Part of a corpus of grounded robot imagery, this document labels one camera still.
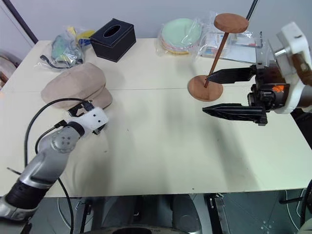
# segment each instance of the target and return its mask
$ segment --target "gray floor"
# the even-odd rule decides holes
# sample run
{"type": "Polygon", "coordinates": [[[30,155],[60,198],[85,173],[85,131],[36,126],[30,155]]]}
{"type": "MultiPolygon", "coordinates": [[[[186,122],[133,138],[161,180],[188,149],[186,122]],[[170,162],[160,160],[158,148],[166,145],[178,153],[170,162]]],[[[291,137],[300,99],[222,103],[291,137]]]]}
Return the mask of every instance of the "gray floor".
{"type": "MultiPolygon", "coordinates": [[[[300,192],[301,190],[288,191],[288,199],[299,196],[300,192]]],[[[199,214],[203,234],[212,234],[208,209],[203,195],[190,196],[199,214]]],[[[289,219],[286,205],[281,205],[278,202],[281,198],[285,199],[285,191],[225,194],[223,204],[230,233],[295,234],[296,229],[289,219]]],[[[115,197],[106,198],[104,216],[115,200],[115,197]]],[[[80,199],[72,199],[73,208],[79,201],[80,199]]],[[[295,211],[296,206],[297,203],[291,203],[289,209],[295,224],[299,226],[299,217],[295,211]]],[[[70,216],[65,198],[60,199],[60,207],[69,221],[70,216]]],[[[45,198],[31,221],[33,223],[32,234],[69,233],[68,227],[59,215],[56,198],[45,198]]],[[[85,231],[91,228],[92,214],[87,217],[87,222],[85,231]]]]}

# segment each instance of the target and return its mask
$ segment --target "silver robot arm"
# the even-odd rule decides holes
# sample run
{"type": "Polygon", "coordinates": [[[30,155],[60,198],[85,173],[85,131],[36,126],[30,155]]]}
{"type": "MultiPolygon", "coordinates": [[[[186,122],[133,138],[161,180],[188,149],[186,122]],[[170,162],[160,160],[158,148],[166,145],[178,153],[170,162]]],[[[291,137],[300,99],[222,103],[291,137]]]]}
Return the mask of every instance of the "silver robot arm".
{"type": "Polygon", "coordinates": [[[68,156],[78,140],[107,122],[104,111],[97,107],[44,137],[39,143],[38,154],[10,192],[0,199],[0,217],[17,221],[30,218],[46,192],[63,173],[68,156]]]}

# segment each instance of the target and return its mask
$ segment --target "black tissue box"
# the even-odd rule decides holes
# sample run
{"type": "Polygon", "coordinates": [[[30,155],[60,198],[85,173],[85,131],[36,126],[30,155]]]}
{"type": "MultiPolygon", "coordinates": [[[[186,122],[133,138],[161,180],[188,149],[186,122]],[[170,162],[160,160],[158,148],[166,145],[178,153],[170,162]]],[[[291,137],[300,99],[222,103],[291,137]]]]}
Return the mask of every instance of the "black tissue box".
{"type": "Polygon", "coordinates": [[[98,57],[117,62],[136,42],[135,29],[133,24],[112,19],[90,41],[98,57]]]}

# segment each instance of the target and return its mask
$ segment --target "orange label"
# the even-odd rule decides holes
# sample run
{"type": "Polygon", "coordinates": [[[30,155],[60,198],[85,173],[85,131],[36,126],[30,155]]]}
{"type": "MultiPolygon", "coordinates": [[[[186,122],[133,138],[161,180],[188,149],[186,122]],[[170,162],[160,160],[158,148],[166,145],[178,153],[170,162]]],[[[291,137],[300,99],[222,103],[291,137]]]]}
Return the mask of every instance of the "orange label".
{"type": "Polygon", "coordinates": [[[277,93],[284,92],[284,86],[283,85],[276,85],[272,88],[273,91],[276,91],[277,93]]]}

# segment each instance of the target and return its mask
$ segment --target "stack of plates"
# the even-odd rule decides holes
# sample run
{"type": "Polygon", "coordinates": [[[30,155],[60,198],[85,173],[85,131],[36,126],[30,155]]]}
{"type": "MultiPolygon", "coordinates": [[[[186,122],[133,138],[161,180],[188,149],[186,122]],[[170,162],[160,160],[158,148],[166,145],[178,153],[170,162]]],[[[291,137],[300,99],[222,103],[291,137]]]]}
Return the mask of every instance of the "stack of plates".
{"type": "Polygon", "coordinates": [[[197,45],[201,26],[191,19],[175,19],[164,25],[160,41],[165,50],[174,54],[187,54],[197,45]]]}

